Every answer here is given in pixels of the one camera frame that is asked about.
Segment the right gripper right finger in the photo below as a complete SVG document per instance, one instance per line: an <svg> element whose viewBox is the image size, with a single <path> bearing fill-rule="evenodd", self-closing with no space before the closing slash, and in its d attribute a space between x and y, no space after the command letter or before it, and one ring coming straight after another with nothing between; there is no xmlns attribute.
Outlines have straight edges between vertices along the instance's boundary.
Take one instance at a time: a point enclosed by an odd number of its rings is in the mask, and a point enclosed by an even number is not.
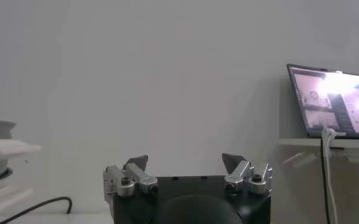
<svg viewBox="0 0 359 224"><path fill-rule="evenodd" d="M224 188L230 194L238 194L245 189L256 195L271 192L272 166L268 163L255 167L241 155L222 153L222 161L227 170Z"/></svg>

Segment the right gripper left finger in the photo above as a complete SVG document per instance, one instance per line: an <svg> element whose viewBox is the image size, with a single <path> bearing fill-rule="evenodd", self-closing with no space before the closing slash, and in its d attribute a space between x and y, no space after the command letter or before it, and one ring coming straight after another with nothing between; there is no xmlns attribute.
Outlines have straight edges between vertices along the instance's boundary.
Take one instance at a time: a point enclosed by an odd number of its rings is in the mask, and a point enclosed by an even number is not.
<svg viewBox="0 0 359 224"><path fill-rule="evenodd" d="M103 171L104 200L112 201L115 194L120 197L131 197L136 187L142 194L156 195L158 179L145 172L148 159L147 155L141 155L128 159L122 168L106 167Z"/></svg>

